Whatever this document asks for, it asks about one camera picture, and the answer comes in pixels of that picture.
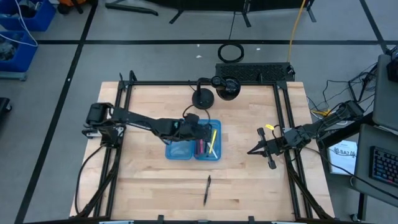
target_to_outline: blue crate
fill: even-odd
[[[34,4],[42,2],[39,10],[33,18],[24,18],[24,22],[29,31],[46,31],[54,18],[55,8],[49,0],[30,0]],[[0,0],[0,14],[18,13],[15,0]],[[0,17],[0,25],[7,30],[24,30],[18,17]]]
[[[194,141],[171,142],[166,146],[166,158],[189,160],[192,158]]]
[[[199,124],[207,124],[209,122],[207,119],[200,119]],[[216,119],[211,119],[210,124],[213,130],[217,129],[217,136],[214,144],[214,150],[218,158],[213,154],[207,155],[193,155],[195,152],[196,141],[180,141],[171,142],[171,144],[166,146],[166,158],[171,160],[190,160],[192,156],[199,161],[218,161],[221,159],[221,122]]]
[[[15,35],[22,37],[20,42],[34,44],[33,40],[25,31],[4,31],[0,32],[5,37],[15,39]],[[2,72],[26,72],[32,62],[37,47],[26,44],[17,44],[17,50],[12,59],[2,61],[0,60],[0,71]]]

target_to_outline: red marker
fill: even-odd
[[[200,140],[200,154],[203,154],[203,140]]]

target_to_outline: yellow pencil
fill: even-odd
[[[210,145],[209,154],[211,154],[211,152],[213,152],[213,146],[214,146],[214,141],[216,140],[216,135],[217,135],[217,129],[214,129],[214,132],[213,132],[213,139],[211,140],[211,145]]]

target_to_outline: lamp base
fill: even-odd
[[[200,95],[198,92],[193,92],[192,95],[192,104],[201,110],[208,109],[213,106],[214,103],[214,94],[212,91],[206,88],[200,89]]]

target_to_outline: yellow tag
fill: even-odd
[[[272,125],[270,125],[270,124],[266,124],[266,128],[271,129],[271,130],[274,130],[274,129],[275,129],[275,128],[274,128]]]

